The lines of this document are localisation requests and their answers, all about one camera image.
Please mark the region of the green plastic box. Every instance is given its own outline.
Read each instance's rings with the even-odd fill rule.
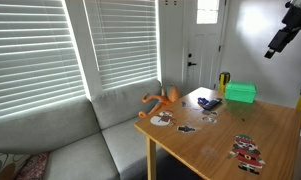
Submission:
[[[256,97],[256,86],[252,82],[230,81],[226,85],[226,99],[253,103]]]

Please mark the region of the window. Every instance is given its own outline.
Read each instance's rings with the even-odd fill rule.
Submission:
[[[85,0],[103,89],[157,78],[155,0]]]
[[[0,0],[0,118],[84,96],[61,0]]]
[[[198,0],[197,24],[218,22],[219,0]]]

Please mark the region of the orange toy figure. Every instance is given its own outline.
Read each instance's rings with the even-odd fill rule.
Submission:
[[[155,112],[156,110],[162,108],[163,106],[166,106],[168,104],[171,104],[172,102],[175,102],[176,100],[178,100],[181,95],[180,95],[180,92],[178,90],[178,88],[174,85],[170,85],[168,88],[167,88],[167,92],[168,94],[166,95],[165,93],[165,90],[164,88],[161,89],[161,96],[158,96],[158,95],[151,95],[148,97],[148,94],[144,95],[142,97],[142,102],[144,103],[147,103],[153,99],[157,99],[158,100],[158,103],[153,107],[153,109],[148,113],[151,114],[153,112]],[[140,111],[139,112],[139,117],[140,118],[145,118],[147,117],[147,114],[143,111]]]

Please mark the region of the dark floor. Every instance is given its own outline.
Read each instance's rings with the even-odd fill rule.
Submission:
[[[188,169],[174,157],[169,156],[157,167],[158,180],[199,180],[197,174]],[[294,170],[294,180],[301,180],[301,137],[299,139],[298,154]]]

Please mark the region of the table leg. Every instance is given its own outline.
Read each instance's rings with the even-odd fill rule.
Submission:
[[[156,180],[156,143],[147,137],[148,180]]]

